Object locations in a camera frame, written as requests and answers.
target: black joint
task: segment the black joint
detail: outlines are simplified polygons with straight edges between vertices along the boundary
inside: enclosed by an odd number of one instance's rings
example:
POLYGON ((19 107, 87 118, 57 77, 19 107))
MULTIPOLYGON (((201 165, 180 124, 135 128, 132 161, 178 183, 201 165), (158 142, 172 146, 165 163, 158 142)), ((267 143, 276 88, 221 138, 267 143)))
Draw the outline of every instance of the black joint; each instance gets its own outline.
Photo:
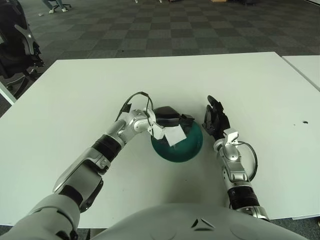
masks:
POLYGON ((105 156, 110 163, 121 150, 121 145, 109 135, 102 135, 102 137, 100 137, 92 147, 105 156))
POLYGON ((71 198, 78 205, 78 207, 80 207, 80 204, 84 200, 81 194, 70 185, 65 185, 61 192, 59 192, 59 195, 64 195, 71 198))
POLYGON ((260 206, 258 198, 250 186, 238 186, 229 189, 228 196, 232 209, 260 206))

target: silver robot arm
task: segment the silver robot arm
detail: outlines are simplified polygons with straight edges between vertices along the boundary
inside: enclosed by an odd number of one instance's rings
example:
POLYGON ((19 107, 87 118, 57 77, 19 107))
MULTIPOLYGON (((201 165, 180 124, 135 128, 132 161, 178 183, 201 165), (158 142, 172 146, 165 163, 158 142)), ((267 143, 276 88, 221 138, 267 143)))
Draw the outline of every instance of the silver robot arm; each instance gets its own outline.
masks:
POLYGON ((52 195, 41 200, 0 239, 76 240, 80 213, 94 202, 103 186, 102 176, 120 150, 137 134, 148 131, 159 140, 167 129, 157 124, 151 109, 129 112, 60 176, 52 195))
POLYGON ((223 131, 223 134, 224 138, 217 140, 213 148, 223 166, 222 176, 230 205, 236 211, 268 221, 267 212, 260 206, 249 177, 241 164, 241 154, 237 149, 238 132, 228 128, 223 131))

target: white tag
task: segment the white tag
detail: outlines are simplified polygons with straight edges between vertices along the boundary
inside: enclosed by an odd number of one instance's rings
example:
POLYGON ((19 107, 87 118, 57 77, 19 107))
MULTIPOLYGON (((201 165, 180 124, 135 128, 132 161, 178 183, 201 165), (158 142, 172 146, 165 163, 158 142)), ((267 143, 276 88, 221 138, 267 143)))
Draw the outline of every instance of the white tag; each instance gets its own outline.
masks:
POLYGON ((164 135, 170 147, 187 138, 180 124, 178 126, 166 127, 164 135))

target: person's leg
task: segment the person's leg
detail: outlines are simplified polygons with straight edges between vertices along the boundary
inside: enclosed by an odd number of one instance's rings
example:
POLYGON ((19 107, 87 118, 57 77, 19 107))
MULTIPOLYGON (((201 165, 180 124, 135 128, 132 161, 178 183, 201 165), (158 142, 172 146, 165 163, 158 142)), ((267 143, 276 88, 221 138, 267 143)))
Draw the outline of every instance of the person's leg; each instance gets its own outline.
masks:
POLYGON ((50 9, 50 10, 52 10, 52 5, 51 5, 51 3, 48 1, 48 0, 42 0, 42 2, 50 9))
POLYGON ((62 4, 62 0, 56 0, 61 9, 65 9, 66 7, 62 4))

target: metal joint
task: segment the metal joint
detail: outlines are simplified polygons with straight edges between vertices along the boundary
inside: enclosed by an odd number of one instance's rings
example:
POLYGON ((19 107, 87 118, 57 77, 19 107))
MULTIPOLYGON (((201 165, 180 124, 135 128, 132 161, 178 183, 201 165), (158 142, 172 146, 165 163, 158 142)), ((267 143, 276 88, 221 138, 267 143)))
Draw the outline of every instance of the metal joint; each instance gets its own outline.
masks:
POLYGON ((262 206, 245 206, 237 209, 236 211, 251 215, 257 219, 263 219, 269 221, 266 210, 262 206))

